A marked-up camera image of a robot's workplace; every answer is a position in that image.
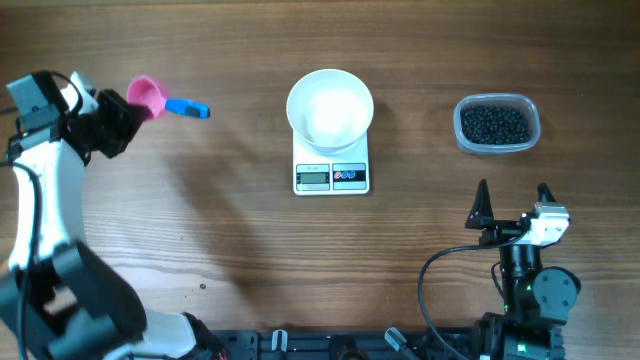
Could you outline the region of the pink scoop with blue handle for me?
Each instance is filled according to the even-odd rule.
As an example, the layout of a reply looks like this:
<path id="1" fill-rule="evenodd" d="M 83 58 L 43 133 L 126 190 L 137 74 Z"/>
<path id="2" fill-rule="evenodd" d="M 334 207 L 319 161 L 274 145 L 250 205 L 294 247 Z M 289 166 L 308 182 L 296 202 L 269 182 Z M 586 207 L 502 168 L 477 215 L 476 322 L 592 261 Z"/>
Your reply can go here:
<path id="1" fill-rule="evenodd" d="M 211 110 L 208 105 L 188 99 L 173 98 L 168 87 L 149 75 L 137 75 L 128 85 L 127 101 L 146 107 L 148 120 L 159 119 L 167 112 L 196 119 L 208 119 Z"/>

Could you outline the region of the white digital kitchen scale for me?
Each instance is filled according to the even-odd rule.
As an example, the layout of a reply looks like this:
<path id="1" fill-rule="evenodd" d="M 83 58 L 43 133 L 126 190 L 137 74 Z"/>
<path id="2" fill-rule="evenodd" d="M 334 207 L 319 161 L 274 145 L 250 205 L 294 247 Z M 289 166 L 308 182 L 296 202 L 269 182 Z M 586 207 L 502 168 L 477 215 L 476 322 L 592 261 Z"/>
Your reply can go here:
<path id="1" fill-rule="evenodd" d="M 297 196 L 364 195 L 370 191 L 368 135 L 322 153 L 293 136 L 293 192 Z"/>

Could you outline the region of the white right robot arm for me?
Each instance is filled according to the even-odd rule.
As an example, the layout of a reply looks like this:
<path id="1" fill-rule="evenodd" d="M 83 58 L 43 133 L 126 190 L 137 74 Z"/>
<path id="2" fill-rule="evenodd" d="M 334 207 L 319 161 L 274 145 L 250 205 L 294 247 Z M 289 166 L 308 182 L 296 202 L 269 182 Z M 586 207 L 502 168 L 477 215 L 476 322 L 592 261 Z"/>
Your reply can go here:
<path id="1" fill-rule="evenodd" d="M 466 220 L 480 230 L 479 245 L 499 251 L 504 313 L 487 313 L 471 332 L 474 359 L 563 359 L 561 327 L 576 304 L 581 282 L 558 266 L 545 267 L 541 251 L 558 243 L 571 224 L 564 205 L 544 183 L 538 201 L 517 220 L 494 218 L 488 183 L 481 180 Z"/>

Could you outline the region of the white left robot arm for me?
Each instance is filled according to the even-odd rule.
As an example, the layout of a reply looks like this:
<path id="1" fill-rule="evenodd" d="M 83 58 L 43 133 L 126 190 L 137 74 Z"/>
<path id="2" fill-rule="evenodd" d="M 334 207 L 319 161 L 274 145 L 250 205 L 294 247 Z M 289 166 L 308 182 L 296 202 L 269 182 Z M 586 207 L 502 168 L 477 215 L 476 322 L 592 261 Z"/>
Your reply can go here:
<path id="1" fill-rule="evenodd" d="M 147 310 L 135 290 L 87 245 L 85 169 L 94 152 L 122 153 L 141 125 L 167 111 L 208 118 L 171 100 L 155 79 L 125 95 L 82 74 L 37 71 L 8 85 L 17 113 L 5 163 L 19 183 L 19 220 L 1 278 L 1 317 L 21 358 L 225 359 L 223 343 L 189 313 Z"/>

